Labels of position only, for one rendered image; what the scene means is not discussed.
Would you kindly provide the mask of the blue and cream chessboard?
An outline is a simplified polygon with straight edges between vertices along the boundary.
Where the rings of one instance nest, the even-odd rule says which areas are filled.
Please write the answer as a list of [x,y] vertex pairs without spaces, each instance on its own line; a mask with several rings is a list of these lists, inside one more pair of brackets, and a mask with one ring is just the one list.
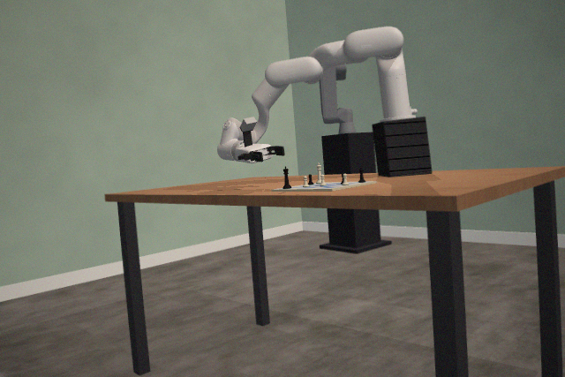
[[[372,182],[372,183],[368,183],[368,182]],[[376,184],[377,181],[366,181],[364,183],[359,183],[359,182],[348,182],[348,185],[343,185],[341,184],[341,182],[326,182],[326,185],[320,185],[320,184],[316,184],[314,183],[314,185],[309,185],[309,187],[303,187],[303,185],[296,185],[296,186],[292,186],[290,189],[313,189],[313,190],[290,190],[290,189],[283,189],[283,188],[278,188],[278,189],[273,189],[271,190],[271,192],[327,192],[327,191],[337,191],[337,190],[342,190],[342,189],[347,189],[347,188],[351,188],[351,187],[357,187],[357,186],[362,186],[362,185],[371,185],[371,184]],[[362,185],[358,185],[358,184],[362,184]],[[337,188],[337,187],[341,187],[341,188]],[[279,190],[282,189],[282,190]]]

